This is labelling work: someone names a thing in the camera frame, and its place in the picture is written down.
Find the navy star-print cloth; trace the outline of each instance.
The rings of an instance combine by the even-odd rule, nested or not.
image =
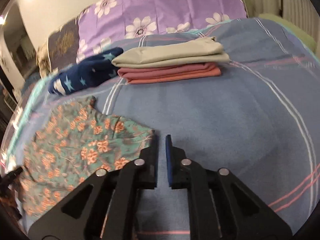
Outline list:
[[[49,93],[70,95],[82,89],[96,87],[115,77],[119,68],[112,65],[111,61],[122,53],[123,49],[113,48],[62,70],[51,80]]]

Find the silver bolt head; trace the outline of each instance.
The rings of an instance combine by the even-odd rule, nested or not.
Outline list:
[[[107,174],[107,171],[105,170],[105,169],[98,169],[97,171],[96,171],[96,175],[98,176],[98,177],[103,177],[104,175],[106,175]]]
[[[222,168],[219,170],[219,174],[222,176],[227,176],[227,175],[229,175],[229,170],[226,168]]]
[[[181,161],[181,164],[182,164],[183,166],[189,166],[189,165],[191,164],[191,160],[189,160],[189,159],[183,159],[183,160]]]
[[[134,161],[134,164],[137,166],[142,166],[145,163],[145,161],[143,159],[136,159]]]

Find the blue bedsheet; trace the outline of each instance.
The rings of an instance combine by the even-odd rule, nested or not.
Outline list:
[[[181,43],[216,36],[230,55],[222,76],[128,85],[114,78],[71,96],[49,95],[33,106],[15,150],[48,121],[53,107],[94,95],[96,109],[152,127],[160,136],[158,188],[145,190],[138,234],[151,239],[189,239],[185,190],[168,187],[165,135],[204,168],[230,169],[296,232],[319,200],[320,72],[316,60],[280,25],[262,19],[234,20],[190,33],[150,35],[111,47]]]

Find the green floral cloth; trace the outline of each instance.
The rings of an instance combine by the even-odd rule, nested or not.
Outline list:
[[[88,97],[60,105],[25,146],[23,208],[34,218],[99,168],[121,169],[149,147],[154,131],[122,116],[103,115]]]

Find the bed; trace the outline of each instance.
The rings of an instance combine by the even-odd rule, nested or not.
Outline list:
[[[135,1],[143,0],[130,0],[127,5],[133,6]],[[191,8],[196,4],[186,1]],[[164,20],[156,29],[152,23],[161,18],[159,11],[155,10],[154,18],[145,19],[146,16],[128,10],[102,23],[102,26],[112,22],[121,25],[119,30],[115,28],[107,34],[97,23],[95,27],[91,24],[94,15],[96,18],[99,13],[101,17],[111,15],[105,14],[105,8],[100,12],[103,0],[86,8],[49,37],[52,69],[62,69],[104,49],[121,47],[126,51],[204,36],[215,36],[231,62],[219,65],[220,77],[141,85],[130,85],[116,77],[97,88],[64,97],[48,93],[50,77],[47,77],[29,97],[19,132],[10,145],[3,141],[9,148],[6,164],[10,160],[23,163],[24,144],[47,123],[54,107],[94,95],[95,108],[102,114],[129,117],[155,129],[159,135],[158,187],[142,193],[137,212],[139,238],[189,238],[186,191],[170,190],[167,183],[164,147],[167,134],[172,135],[175,146],[185,149],[186,155],[204,168],[230,169],[296,233],[319,200],[320,104],[315,100],[320,88],[319,61],[285,27],[270,20],[246,19],[241,0],[233,1],[233,8],[237,4],[238,9],[230,12],[227,6],[230,0],[218,1],[217,8],[204,10],[209,16],[202,15],[202,22],[190,13],[189,25],[185,25],[186,20],[180,20],[180,25]],[[116,6],[110,6],[109,12]],[[178,18],[181,14],[170,15]],[[151,25],[146,30],[150,35],[134,37],[136,18],[140,24],[145,19]],[[58,46],[62,40],[69,41],[63,43],[69,48],[65,53],[63,46]],[[33,222],[26,216],[26,229]]]

